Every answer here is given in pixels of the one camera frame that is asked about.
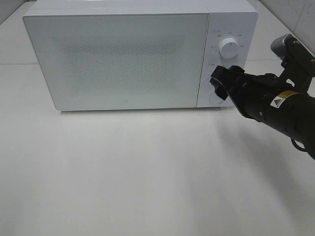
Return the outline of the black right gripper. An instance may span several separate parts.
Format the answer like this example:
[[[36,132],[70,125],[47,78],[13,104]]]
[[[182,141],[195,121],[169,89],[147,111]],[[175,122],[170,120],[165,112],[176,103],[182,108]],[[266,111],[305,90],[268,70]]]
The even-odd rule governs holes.
[[[222,100],[226,100],[228,94],[221,83],[232,83],[233,87],[228,89],[232,101],[236,102],[236,107],[243,116],[255,120],[266,120],[264,112],[267,102],[271,101],[271,95],[293,89],[291,84],[279,79],[275,74],[247,74],[243,68],[236,65],[229,68],[217,66],[211,75],[210,83],[215,94]]]

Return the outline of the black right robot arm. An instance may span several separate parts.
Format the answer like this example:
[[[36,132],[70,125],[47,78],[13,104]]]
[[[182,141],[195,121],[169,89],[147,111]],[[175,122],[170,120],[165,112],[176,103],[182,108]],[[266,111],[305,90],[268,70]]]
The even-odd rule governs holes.
[[[276,75],[247,74],[238,67],[217,66],[211,75],[215,94],[230,98],[239,113],[283,133],[296,149],[315,156],[315,99]]]

